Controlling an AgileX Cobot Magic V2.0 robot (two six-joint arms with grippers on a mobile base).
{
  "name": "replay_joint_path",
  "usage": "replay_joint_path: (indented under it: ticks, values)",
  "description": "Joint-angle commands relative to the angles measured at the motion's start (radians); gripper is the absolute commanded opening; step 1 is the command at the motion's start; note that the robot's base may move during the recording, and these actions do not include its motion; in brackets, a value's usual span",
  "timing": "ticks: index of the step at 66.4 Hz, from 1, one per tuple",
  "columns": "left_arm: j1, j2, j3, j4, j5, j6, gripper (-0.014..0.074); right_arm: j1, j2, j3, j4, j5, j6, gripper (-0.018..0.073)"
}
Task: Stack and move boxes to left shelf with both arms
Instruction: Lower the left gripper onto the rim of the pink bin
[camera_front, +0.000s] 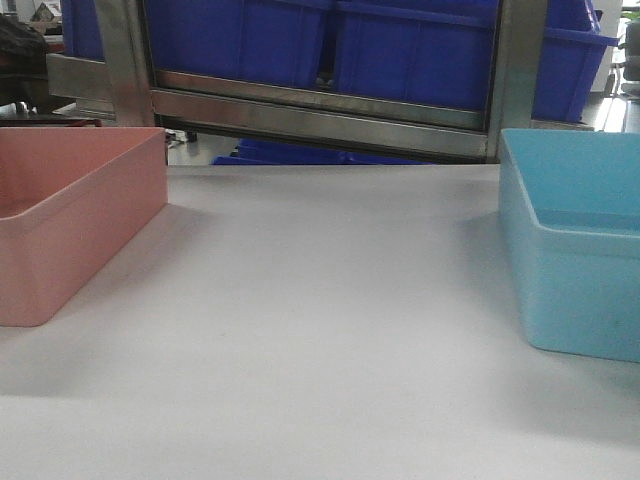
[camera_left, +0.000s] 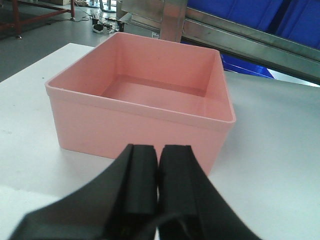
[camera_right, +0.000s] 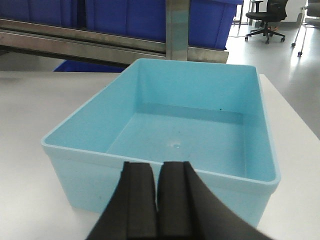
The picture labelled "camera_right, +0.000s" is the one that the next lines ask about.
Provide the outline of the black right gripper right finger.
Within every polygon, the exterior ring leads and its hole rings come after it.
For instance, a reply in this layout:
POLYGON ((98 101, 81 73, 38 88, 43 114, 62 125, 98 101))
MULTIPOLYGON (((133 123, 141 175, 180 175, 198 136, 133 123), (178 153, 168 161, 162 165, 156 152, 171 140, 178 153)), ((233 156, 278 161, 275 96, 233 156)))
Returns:
POLYGON ((166 161, 158 176, 158 229, 166 240, 268 240, 256 229, 275 181, 166 161))

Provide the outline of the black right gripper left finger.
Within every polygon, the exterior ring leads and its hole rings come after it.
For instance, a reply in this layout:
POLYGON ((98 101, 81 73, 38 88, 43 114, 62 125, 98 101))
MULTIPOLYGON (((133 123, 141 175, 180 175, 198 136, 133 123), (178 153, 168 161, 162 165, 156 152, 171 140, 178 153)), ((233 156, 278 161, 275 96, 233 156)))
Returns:
POLYGON ((156 240, 154 175, 148 163, 125 162, 120 179, 88 240, 156 240))

